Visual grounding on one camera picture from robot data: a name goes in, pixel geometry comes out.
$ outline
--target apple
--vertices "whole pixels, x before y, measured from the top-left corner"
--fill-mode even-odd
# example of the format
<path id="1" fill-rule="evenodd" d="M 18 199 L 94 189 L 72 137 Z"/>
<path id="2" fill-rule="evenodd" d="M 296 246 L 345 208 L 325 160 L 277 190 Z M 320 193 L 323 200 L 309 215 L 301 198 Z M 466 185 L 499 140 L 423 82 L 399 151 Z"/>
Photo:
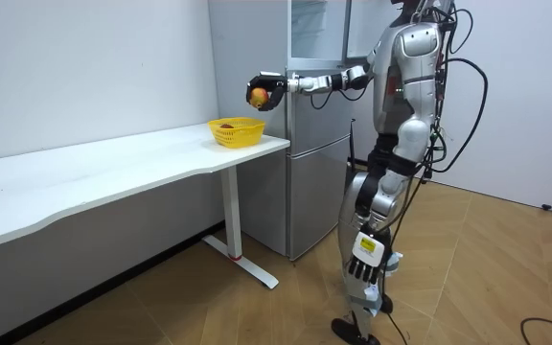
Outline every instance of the apple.
<path id="1" fill-rule="evenodd" d="M 250 104 L 256 108 L 260 108 L 267 103 L 269 97 L 264 88 L 256 87 L 250 92 Z"/>

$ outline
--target refrigerator handle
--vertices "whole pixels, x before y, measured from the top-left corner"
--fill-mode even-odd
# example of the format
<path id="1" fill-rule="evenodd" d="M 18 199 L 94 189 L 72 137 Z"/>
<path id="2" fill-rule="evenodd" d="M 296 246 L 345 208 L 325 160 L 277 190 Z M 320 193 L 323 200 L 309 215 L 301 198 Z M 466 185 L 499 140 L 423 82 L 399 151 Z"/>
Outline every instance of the refrigerator handle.
<path id="1" fill-rule="evenodd" d="M 351 174 L 352 176 L 355 176 L 355 173 L 357 172 L 356 169 L 356 160 L 355 160 L 355 139 L 353 138 L 353 122 L 355 119 L 351 119 L 351 135 L 349 136 L 349 150 L 351 151 L 350 157 L 351 157 Z"/>

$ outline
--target humanoid robot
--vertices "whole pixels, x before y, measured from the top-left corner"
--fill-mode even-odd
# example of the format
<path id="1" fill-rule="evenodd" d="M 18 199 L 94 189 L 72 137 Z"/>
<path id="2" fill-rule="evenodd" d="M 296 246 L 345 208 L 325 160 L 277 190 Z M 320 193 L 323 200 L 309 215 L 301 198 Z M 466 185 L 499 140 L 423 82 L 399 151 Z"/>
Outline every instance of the humanoid robot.
<path id="1" fill-rule="evenodd" d="M 261 73 L 246 92 L 250 103 L 255 88 L 270 92 L 259 105 L 260 111 L 268 111 L 286 92 L 361 90 L 374 81 L 374 126 L 379 137 L 368 157 L 368 173 L 358 173 L 347 189 L 337 226 L 353 322 L 335 319 L 332 329 L 355 345 L 380 344 L 372 335 L 371 318 L 377 311 L 393 309 L 383 284 L 385 274 L 398 264 L 390 225 L 407 207 L 412 177 L 426 161 L 428 146 L 432 150 L 435 144 L 442 108 L 437 103 L 443 100 L 446 81 L 443 52 L 449 49 L 444 38 L 453 24 L 447 20 L 454 8 L 450 1 L 443 1 L 440 8 L 432 0 L 391 2 L 402 3 L 402 13 L 384 31 L 364 65 L 314 78 Z"/>

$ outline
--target desk top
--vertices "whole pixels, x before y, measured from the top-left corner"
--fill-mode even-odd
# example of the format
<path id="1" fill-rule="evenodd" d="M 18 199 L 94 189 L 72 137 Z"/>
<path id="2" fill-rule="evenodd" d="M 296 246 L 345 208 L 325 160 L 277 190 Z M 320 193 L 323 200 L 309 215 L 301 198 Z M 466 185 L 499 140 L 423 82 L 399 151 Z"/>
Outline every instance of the desk top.
<path id="1" fill-rule="evenodd" d="M 227 149 L 202 124 L 0 158 L 0 243 L 78 212 L 288 146 L 288 140 L 264 135 L 255 146 Z"/>

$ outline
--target table leg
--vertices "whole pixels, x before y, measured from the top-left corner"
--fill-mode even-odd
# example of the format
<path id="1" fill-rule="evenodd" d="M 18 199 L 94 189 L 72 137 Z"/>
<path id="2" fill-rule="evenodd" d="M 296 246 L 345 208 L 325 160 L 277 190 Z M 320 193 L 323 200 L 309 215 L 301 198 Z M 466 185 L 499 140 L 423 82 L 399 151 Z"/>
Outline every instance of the table leg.
<path id="1" fill-rule="evenodd" d="M 227 244 L 214 236 L 206 236 L 203 240 L 213 246 L 234 263 L 244 268 L 248 273 L 259 279 L 268 288 L 278 285 L 278 280 L 261 267 L 252 263 L 242 255 L 242 231 L 240 229 L 240 206 L 238 203 L 238 178 L 236 167 L 223 169 L 220 172 L 222 181 L 222 201 L 225 207 L 225 226 Z"/>

